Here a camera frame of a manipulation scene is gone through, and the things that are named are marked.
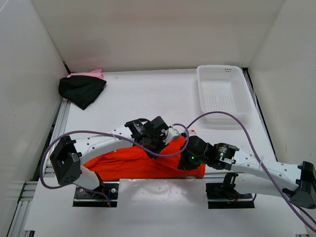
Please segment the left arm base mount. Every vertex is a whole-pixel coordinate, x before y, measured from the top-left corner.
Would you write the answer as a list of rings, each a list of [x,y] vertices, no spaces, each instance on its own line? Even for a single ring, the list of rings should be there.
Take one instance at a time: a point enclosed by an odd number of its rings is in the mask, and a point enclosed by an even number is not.
[[[76,186],[73,207],[116,208],[118,204],[119,181],[104,182],[103,189],[97,194]]]

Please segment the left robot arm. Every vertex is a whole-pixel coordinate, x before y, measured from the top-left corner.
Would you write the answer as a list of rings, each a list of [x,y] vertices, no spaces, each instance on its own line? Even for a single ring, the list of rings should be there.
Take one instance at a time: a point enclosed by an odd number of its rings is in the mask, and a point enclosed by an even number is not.
[[[180,137],[177,129],[168,126],[158,116],[153,120],[142,118],[131,120],[105,136],[96,135],[72,139],[69,135],[61,138],[50,155],[58,184],[76,184],[89,190],[101,185],[101,175],[84,167],[88,161],[103,154],[122,148],[136,146],[156,158],[167,145]]]

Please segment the orange garment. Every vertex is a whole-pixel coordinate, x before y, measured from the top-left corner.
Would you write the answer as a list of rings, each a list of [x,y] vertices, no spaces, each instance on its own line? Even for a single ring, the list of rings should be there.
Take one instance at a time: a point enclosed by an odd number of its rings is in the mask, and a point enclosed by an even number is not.
[[[169,179],[205,175],[205,165],[189,171],[178,169],[180,155],[152,159],[137,146],[119,149],[86,162],[84,167],[97,172],[103,181],[119,179]]]

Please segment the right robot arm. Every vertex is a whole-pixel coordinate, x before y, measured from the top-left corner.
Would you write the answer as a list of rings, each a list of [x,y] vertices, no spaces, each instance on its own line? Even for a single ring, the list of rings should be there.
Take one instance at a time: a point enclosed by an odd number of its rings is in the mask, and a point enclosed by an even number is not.
[[[281,195],[298,207],[316,207],[316,170],[310,162],[304,161],[300,165],[262,162],[236,146],[226,143],[211,145],[197,136],[190,137],[182,149],[180,170],[193,170],[205,164],[216,170],[227,170],[230,174],[254,175],[260,180],[255,188],[264,194]]]

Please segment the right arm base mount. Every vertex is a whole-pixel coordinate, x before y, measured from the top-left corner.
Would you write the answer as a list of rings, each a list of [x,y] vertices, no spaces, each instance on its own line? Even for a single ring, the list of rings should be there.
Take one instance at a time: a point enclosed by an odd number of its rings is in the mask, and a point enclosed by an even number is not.
[[[209,178],[206,181],[208,209],[253,209],[257,195],[241,194],[235,190],[237,173]]]

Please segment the white plastic basket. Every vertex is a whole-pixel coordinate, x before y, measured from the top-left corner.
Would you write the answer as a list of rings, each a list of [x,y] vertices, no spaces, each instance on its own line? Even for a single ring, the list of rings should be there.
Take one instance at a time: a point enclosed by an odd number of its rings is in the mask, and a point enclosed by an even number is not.
[[[226,112],[244,125],[251,120],[249,90],[241,68],[230,65],[198,66],[197,88],[202,113]]]

